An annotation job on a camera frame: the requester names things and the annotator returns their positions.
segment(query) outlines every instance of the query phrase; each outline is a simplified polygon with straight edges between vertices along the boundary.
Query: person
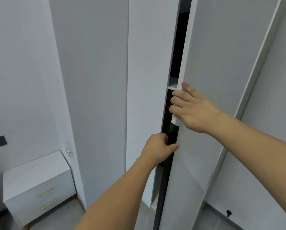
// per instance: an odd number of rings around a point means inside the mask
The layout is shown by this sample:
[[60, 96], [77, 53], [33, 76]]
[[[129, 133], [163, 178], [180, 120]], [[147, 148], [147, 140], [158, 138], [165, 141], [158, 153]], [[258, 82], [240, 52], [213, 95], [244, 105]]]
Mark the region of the person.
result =
[[[188, 129], [218, 140], [286, 212], [286, 142], [226, 115], [188, 83], [182, 87], [184, 91], [173, 91], [170, 112]], [[134, 229], [150, 172], [179, 148], [166, 142], [163, 133], [151, 135], [133, 166], [95, 201], [75, 229]]]

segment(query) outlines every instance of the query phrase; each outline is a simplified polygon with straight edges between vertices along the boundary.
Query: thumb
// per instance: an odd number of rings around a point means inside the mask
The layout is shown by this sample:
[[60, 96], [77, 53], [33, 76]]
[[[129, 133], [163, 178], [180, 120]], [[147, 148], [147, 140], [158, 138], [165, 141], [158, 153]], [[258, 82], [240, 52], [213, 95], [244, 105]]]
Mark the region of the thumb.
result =
[[170, 154], [180, 148], [179, 144], [174, 143], [168, 146]]

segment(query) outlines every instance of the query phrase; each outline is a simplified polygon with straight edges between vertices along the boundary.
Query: nightstand leg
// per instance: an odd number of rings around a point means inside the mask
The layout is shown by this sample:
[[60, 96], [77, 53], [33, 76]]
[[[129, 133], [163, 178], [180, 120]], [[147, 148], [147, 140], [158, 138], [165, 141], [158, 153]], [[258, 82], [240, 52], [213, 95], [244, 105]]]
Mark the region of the nightstand leg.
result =
[[26, 224], [23, 228], [24, 228], [24, 230], [29, 230], [30, 229], [30, 223]]

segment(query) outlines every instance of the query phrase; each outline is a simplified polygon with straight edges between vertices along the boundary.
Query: person's left hand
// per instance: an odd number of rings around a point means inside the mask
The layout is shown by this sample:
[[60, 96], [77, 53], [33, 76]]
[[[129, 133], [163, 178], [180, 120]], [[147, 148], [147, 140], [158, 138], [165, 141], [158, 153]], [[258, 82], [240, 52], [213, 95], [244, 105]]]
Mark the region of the person's left hand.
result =
[[149, 161], [153, 168], [156, 167], [160, 162], [168, 158], [172, 152], [179, 149], [179, 145], [176, 143], [166, 145], [167, 139], [168, 136], [164, 133], [151, 135], [141, 152], [141, 158]]

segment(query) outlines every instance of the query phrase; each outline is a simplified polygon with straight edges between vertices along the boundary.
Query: drawer handle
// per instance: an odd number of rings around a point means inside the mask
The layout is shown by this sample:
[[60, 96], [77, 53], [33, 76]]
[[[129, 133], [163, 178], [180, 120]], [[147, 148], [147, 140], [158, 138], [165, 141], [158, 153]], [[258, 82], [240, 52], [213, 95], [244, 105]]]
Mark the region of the drawer handle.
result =
[[48, 207], [49, 205], [53, 204], [55, 201], [57, 201], [58, 199], [52, 201], [51, 203], [47, 204], [46, 206], [42, 207], [41, 210], [43, 210], [44, 208]]
[[45, 192], [44, 192], [44, 193], [42, 193], [42, 194], [39, 194], [39, 195], [38, 195], [37, 197], [35, 197], [35, 198], [38, 198], [38, 197], [40, 197], [41, 195], [46, 194], [47, 192], [51, 191], [52, 189], [54, 189], [54, 187], [50, 188], [48, 191], [45, 191]]

